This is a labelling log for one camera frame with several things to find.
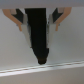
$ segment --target black object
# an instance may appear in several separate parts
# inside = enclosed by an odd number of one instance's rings
[[[45,64],[49,49],[46,48],[46,8],[25,9],[31,27],[31,42],[39,64]]]
[[[24,17],[24,15],[23,15],[23,13],[19,10],[19,9],[16,9],[16,12],[17,12],[17,14],[12,14],[15,18],[17,18],[20,22],[22,22],[23,23],[23,17]]]
[[[58,13],[58,8],[55,9],[55,11],[52,14],[53,17],[53,23],[62,15],[63,13]]]

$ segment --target white strip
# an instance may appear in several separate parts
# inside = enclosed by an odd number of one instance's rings
[[[41,71],[49,71],[49,70],[77,68],[77,67],[84,67],[84,61],[73,62],[73,63],[54,64],[54,65],[35,66],[35,67],[12,69],[12,70],[4,70],[4,71],[0,71],[0,77],[41,72]]]

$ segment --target black cloth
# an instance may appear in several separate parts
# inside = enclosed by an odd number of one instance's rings
[[[46,8],[25,9],[31,26],[32,49],[38,60],[46,60],[49,49],[46,48]]]

